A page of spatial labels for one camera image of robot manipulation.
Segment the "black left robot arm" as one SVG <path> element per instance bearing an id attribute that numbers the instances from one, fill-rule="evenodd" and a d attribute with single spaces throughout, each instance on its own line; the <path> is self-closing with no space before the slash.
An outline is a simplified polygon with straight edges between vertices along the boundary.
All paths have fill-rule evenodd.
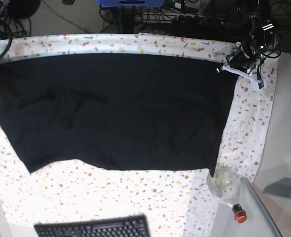
<path id="1" fill-rule="evenodd" d="M 275 31 L 268 0 L 237 0 L 236 7 L 244 35 L 226 59 L 231 68 L 248 73 L 262 57 L 277 58 L 282 40 Z"/>

